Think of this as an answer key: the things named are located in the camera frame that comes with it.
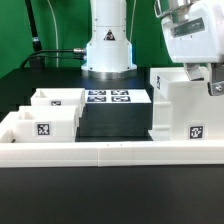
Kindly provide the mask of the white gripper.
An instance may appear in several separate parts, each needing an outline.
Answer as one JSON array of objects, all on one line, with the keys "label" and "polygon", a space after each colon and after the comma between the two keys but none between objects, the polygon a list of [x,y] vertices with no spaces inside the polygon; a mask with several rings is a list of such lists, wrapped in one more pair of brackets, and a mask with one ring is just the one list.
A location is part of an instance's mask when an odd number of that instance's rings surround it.
[{"label": "white gripper", "polygon": [[209,63],[211,96],[224,95],[224,0],[155,0],[154,11],[174,63],[190,81],[202,81]]}]

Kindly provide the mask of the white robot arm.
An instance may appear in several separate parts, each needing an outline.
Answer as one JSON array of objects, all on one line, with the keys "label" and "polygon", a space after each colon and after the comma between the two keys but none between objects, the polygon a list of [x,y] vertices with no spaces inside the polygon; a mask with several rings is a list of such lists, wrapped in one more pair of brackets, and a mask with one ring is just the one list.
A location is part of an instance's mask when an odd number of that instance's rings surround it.
[{"label": "white robot arm", "polygon": [[[92,38],[82,70],[100,78],[134,70],[132,44],[126,37],[126,0],[90,0]],[[224,0],[155,0],[155,16],[168,54],[184,65],[191,81],[208,69],[212,96],[224,95]]]}]

